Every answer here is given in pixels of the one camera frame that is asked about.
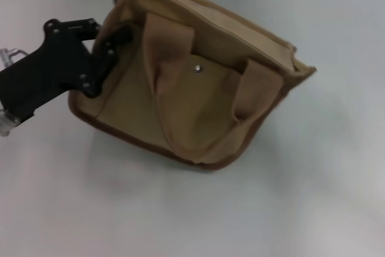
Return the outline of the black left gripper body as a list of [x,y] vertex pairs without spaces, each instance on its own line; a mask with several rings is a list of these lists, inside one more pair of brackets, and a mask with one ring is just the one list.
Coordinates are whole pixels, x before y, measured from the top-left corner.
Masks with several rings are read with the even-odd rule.
[[1,71],[1,104],[6,113],[28,119],[62,93],[81,90],[80,75],[90,71],[90,53],[84,40],[65,31],[61,23],[47,21],[42,45]]

